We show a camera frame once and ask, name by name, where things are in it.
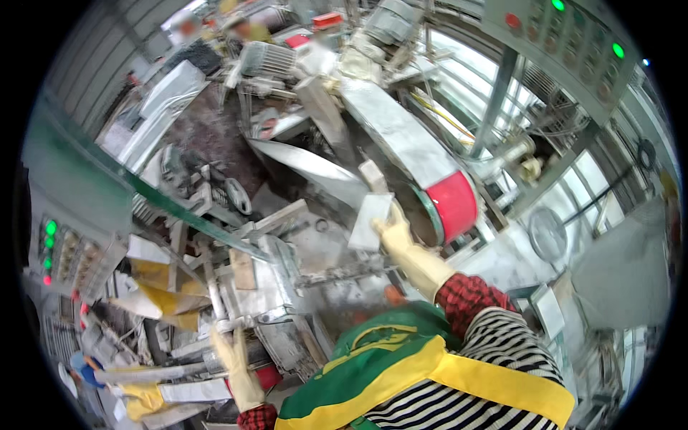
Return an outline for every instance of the striped shirt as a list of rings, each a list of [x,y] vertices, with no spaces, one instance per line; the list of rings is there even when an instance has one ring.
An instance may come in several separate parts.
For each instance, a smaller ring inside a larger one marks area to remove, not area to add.
[[[482,309],[471,321],[464,346],[452,354],[541,376],[563,384],[552,356],[519,314]],[[421,381],[365,414],[382,429],[554,429],[547,418]]]

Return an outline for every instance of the red checkered sleeve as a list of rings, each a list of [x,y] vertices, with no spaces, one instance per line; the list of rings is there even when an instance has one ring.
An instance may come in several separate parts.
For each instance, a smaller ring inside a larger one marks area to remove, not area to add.
[[[517,312],[509,296],[488,286],[482,278],[455,273],[437,291],[435,303],[444,308],[451,331],[464,338],[475,315],[491,306]]]
[[[237,424],[241,430],[273,430],[275,421],[277,409],[268,404],[241,412]]]

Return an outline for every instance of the green and yellow apron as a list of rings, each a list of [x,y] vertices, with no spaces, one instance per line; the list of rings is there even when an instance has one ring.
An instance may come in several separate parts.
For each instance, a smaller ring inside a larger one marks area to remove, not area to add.
[[[574,407],[564,387],[447,352],[459,350],[460,343],[444,312],[430,303],[378,315],[342,335],[332,361],[284,400],[275,429],[375,428],[361,416],[426,379],[564,427]]]

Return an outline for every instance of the yellow hose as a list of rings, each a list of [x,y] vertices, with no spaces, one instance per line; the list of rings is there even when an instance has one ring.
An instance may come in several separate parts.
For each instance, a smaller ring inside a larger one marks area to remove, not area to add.
[[[424,108],[430,109],[431,111],[435,112],[437,115],[439,115],[439,116],[441,116],[442,118],[444,118],[445,120],[447,120],[447,122],[448,122],[449,124],[453,125],[458,131],[461,131],[461,132],[462,132],[463,134],[465,134],[466,136],[468,136],[468,137],[470,137],[470,138],[472,138],[472,139],[475,139],[475,136],[474,136],[473,134],[471,134],[470,131],[464,129],[463,127],[461,127],[461,126],[460,126],[459,124],[457,124],[456,122],[453,122],[452,119],[450,119],[444,112],[441,112],[441,111],[440,111],[439,109],[437,109],[436,107],[431,106],[427,101],[423,100],[422,97],[420,97],[419,95],[417,95],[417,94],[415,94],[415,93],[411,93],[411,95],[412,95],[413,98],[415,98]],[[469,144],[469,145],[472,145],[472,144],[473,144],[473,142],[468,141],[468,140],[461,140],[461,139],[459,139],[459,142],[465,143],[465,144]]]

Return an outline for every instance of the rubber glove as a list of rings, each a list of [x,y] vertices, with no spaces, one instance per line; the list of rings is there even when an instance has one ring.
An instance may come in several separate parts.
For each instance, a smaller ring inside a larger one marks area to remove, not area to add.
[[[255,372],[248,371],[246,338],[243,330],[240,328],[234,330],[232,337],[233,341],[230,341],[229,336],[218,333],[215,327],[211,329],[211,343],[229,373],[227,379],[229,379],[232,397],[239,412],[245,412],[265,403],[265,392]]]
[[[431,303],[435,303],[435,294],[456,270],[439,256],[413,242],[409,220],[397,201],[389,209],[387,222],[373,219],[372,226],[380,236],[385,250],[406,273],[411,285]]]

